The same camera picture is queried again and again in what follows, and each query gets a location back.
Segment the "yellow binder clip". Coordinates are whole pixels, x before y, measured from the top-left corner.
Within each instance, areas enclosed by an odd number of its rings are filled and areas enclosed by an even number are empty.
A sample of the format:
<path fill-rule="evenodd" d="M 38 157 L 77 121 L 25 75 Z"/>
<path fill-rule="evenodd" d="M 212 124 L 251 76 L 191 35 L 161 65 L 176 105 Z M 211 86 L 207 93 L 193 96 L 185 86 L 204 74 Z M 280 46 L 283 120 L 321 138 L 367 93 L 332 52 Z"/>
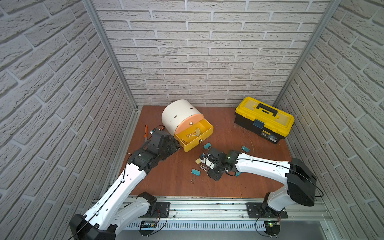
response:
<path fill-rule="evenodd" d="M 190 134 L 187 134 L 187 138 L 191 138 L 191 137 L 198 137 L 202 134 L 202 131 L 200 130 L 200 128 L 196 128 L 196 130 L 193 132 L 193 133 L 190 133 Z"/>
<path fill-rule="evenodd" d="M 207 165 L 205 165 L 200 159 L 197 159 L 196 160 L 196 163 L 198 165 L 198 167 L 206 172 L 208 172 L 208 170 L 210 169 Z"/>

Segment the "yellow drawer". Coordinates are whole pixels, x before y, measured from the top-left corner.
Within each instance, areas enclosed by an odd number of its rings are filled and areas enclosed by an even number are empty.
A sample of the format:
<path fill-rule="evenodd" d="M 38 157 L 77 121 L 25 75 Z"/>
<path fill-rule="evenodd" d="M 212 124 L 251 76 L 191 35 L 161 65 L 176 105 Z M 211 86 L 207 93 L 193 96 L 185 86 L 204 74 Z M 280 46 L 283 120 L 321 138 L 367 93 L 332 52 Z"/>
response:
<path fill-rule="evenodd" d="M 193 133 L 196 128 L 200 128 L 202 134 L 198 137 L 187 138 L 187 134 Z M 206 140 L 209 136 L 213 134 L 214 126 L 209 123 L 206 119 L 201 120 L 199 123 L 189 127 L 185 131 L 175 135 L 176 140 L 179 141 L 181 147 L 184 149 L 184 152 L 187 153 L 201 142 Z"/>

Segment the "orange top drawer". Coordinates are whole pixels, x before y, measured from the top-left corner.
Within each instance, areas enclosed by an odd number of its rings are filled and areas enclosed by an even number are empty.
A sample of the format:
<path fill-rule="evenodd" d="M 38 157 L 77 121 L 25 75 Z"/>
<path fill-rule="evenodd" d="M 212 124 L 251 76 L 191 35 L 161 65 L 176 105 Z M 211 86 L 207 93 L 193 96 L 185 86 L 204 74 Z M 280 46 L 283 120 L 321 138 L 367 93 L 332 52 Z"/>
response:
<path fill-rule="evenodd" d="M 204 119 L 204 116 L 202 114 L 194 114 L 192 116 L 189 116 L 188 118 L 182 120 L 179 125 L 177 126 L 174 135 L 177 135 L 189 127 L 199 123 L 201 120 Z"/>

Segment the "white round drawer cabinet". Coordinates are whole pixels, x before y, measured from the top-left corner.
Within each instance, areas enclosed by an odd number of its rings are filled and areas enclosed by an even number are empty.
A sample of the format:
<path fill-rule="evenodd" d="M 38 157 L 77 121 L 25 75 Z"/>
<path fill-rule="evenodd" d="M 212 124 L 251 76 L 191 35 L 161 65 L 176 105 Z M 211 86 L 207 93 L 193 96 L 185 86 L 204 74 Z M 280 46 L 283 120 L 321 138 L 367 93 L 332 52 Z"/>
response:
<path fill-rule="evenodd" d="M 162 113 L 162 123 L 168 132 L 175 136 L 179 123 L 194 114 L 202 114 L 187 100 L 177 100 L 169 104 Z"/>

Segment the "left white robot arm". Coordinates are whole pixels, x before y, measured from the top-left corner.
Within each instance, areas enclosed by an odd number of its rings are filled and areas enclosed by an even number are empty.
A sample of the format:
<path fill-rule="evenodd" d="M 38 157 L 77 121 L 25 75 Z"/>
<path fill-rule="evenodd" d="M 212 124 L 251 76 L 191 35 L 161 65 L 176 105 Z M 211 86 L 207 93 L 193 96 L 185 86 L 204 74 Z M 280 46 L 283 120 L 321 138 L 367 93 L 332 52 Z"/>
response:
<path fill-rule="evenodd" d="M 125 169 L 108 191 L 85 214 L 72 217 L 73 240 L 114 240 L 136 219 L 156 214 L 157 198 L 144 192 L 133 203 L 123 203 L 148 173 L 181 148 L 169 133 L 153 129 L 152 136 L 128 159 Z"/>

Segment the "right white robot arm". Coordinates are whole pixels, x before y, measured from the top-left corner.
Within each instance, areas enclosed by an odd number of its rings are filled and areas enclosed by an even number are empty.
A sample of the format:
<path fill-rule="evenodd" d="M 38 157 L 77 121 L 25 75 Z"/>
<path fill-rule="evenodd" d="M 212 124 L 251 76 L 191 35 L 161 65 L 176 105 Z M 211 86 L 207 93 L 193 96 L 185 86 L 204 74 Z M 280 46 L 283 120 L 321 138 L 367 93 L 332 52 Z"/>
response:
<path fill-rule="evenodd" d="M 317 178 L 302 160 L 273 161 L 238 151 L 226 154 L 214 148 L 202 153 L 199 160 L 208 167 L 208 176 L 216 182 L 223 174 L 234 172 L 254 174 L 283 184 L 278 190 L 266 193 L 261 206 L 264 216 L 277 216 L 293 204 L 315 205 Z"/>

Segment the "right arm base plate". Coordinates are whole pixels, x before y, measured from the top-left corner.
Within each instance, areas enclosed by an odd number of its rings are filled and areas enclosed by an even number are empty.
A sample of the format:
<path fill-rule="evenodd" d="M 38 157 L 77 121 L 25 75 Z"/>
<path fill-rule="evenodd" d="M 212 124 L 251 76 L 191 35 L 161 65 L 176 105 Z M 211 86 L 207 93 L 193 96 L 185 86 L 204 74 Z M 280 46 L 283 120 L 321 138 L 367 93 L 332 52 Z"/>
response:
<path fill-rule="evenodd" d="M 257 218 L 281 218 L 287 219 L 288 214 L 286 209 L 282 209 L 281 211 L 275 211 L 268 206 L 265 206 L 263 203 L 246 203 L 248 216 L 250 219 Z"/>

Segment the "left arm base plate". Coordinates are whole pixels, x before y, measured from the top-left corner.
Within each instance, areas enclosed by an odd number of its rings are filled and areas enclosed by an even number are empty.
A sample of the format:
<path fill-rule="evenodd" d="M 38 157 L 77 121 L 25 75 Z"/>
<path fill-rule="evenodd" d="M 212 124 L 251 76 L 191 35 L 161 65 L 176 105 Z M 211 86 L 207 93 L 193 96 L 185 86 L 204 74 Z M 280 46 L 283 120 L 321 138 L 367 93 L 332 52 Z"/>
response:
<path fill-rule="evenodd" d="M 168 217 L 170 205 L 170 202 L 156 202 L 155 204 L 150 205 L 149 210 L 144 216 L 142 216 L 142 218 L 157 218 L 159 214 Z"/>

